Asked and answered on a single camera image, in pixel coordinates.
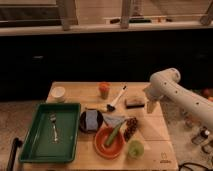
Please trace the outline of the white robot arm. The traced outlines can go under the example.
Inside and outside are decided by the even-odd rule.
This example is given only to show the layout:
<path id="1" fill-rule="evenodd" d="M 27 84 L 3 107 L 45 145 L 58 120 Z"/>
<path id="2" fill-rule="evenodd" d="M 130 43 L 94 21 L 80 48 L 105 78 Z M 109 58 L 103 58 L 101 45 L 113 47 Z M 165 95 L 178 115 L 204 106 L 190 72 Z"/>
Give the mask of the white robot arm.
<path id="1" fill-rule="evenodd" d="M 180 72 L 176 68 L 153 73 L 150 76 L 150 84 L 145 88 L 147 98 L 157 101 L 167 96 L 213 131 L 213 102 L 180 86 L 180 79 Z"/>

